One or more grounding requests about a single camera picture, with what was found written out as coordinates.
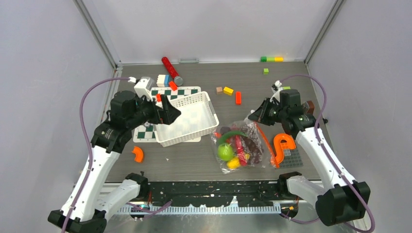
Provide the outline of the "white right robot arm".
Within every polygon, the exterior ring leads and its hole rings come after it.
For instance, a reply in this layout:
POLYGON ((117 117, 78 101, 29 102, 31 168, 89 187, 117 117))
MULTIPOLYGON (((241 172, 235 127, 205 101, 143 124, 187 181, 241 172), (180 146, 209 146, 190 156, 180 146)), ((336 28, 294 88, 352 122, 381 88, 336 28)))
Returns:
POLYGON ((326 142, 319 122, 304 110, 296 89, 281 90, 272 98, 265 98, 248 119, 267 126, 280 123, 284 132, 306 152, 320 176, 322 185, 299 172, 279 175, 277 192, 281 198, 304 199, 326 226, 364 218, 371 193, 369 185, 358 182, 346 171, 326 142))

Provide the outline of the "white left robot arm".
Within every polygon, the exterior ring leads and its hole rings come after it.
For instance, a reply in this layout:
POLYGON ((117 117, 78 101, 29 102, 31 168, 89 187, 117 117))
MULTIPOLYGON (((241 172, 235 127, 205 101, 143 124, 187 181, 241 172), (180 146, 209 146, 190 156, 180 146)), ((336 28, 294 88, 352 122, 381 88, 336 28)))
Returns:
POLYGON ((116 93, 107 118, 94 132, 83 172, 67 202, 53 210, 48 222, 64 233, 102 233, 109 219, 130 200, 145 200, 150 192, 143 174, 130 173, 112 192, 100 199, 106 178, 132 138, 132 130, 144 123, 171 125, 181 115, 165 95, 161 105, 151 97, 139 97, 132 91, 116 93))

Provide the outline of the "clear zip top bag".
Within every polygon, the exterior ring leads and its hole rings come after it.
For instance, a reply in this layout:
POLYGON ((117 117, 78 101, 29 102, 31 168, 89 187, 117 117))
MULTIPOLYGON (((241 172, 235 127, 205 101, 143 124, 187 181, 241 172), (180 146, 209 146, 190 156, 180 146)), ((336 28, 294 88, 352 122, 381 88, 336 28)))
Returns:
POLYGON ((224 174, 248 168, 277 168, 272 162, 275 150, 256 122, 244 119, 218 126, 210 134, 210 139, 224 174))

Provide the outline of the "white plastic basket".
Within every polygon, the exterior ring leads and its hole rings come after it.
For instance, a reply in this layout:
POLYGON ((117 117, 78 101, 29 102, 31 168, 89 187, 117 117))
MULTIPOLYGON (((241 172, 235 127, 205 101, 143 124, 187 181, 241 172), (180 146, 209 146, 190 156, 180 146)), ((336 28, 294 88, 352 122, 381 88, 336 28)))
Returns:
POLYGON ((212 133, 219 125, 217 114, 206 91, 170 100, 181 112, 171 125, 155 125, 157 143, 172 146, 212 133))

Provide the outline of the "orange fake carrot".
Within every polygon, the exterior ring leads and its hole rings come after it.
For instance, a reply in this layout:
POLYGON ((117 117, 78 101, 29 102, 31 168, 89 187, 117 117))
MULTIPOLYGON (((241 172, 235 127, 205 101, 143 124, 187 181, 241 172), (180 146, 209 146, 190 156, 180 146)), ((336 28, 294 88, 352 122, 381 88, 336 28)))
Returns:
POLYGON ((235 144, 236 144, 236 151, 237 151, 237 156, 240 159, 240 164, 241 165, 246 165, 246 159, 245 159, 245 151, 243 149, 242 141, 240 135, 235 136, 235 144))

